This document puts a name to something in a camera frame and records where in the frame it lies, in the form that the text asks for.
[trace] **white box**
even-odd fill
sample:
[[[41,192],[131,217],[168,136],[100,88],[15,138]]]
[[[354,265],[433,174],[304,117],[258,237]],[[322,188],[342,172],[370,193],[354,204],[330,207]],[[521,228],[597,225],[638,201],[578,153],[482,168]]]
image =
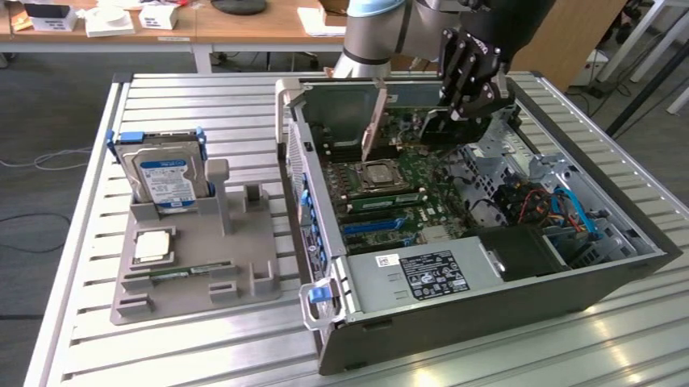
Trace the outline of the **white box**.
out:
[[[570,86],[586,86],[592,80],[596,79],[608,62],[609,59],[605,56],[605,52],[593,50],[592,55],[589,55],[589,59],[586,60],[586,64],[584,65],[584,69],[581,70],[580,75],[577,75]]]
[[[86,36],[131,35],[136,33],[130,12],[112,8],[92,8],[86,13]]]
[[[63,18],[32,18],[31,23],[36,31],[59,31],[68,32],[75,30],[76,25],[76,12],[75,9],[69,8],[69,13]]]
[[[143,28],[171,30],[176,23],[178,6],[144,6],[139,13]]]

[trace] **blue hard drive label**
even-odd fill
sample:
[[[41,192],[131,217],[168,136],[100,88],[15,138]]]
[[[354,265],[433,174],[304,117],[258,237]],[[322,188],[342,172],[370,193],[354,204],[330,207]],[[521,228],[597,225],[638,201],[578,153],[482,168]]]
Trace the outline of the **blue hard drive label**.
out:
[[[186,207],[196,201],[192,182],[184,178],[184,160],[144,161],[143,171],[152,202],[164,208]]]

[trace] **power supply label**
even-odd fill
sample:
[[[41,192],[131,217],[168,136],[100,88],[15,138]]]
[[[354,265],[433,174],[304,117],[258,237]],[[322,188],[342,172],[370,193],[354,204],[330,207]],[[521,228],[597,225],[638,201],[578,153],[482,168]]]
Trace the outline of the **power supply label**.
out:
[[[419,301],[470,289],[450,251],[401,258],[399,264]]]

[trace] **cpu socket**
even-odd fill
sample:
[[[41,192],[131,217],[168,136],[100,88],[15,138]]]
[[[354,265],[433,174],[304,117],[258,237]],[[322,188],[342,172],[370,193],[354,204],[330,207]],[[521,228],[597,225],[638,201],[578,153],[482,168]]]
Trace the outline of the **cpu socket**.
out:
[[[357,165],[361,187],[366,192],[397,190],[409,187],[399,173],[398,163],[393,160],[377,160]]]

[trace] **blue pcie slot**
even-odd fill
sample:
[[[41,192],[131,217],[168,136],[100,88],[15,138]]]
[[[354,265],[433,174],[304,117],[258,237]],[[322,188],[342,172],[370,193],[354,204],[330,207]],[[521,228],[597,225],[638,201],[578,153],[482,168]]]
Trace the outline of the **blue pcie slot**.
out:
[[[383,220],[381,222],[355,224],[345,226],[342,232],[345,235],[358,234],[361,232],[385,231],[385,230],[399,230],[405,224],[405,218],[397,218]]]

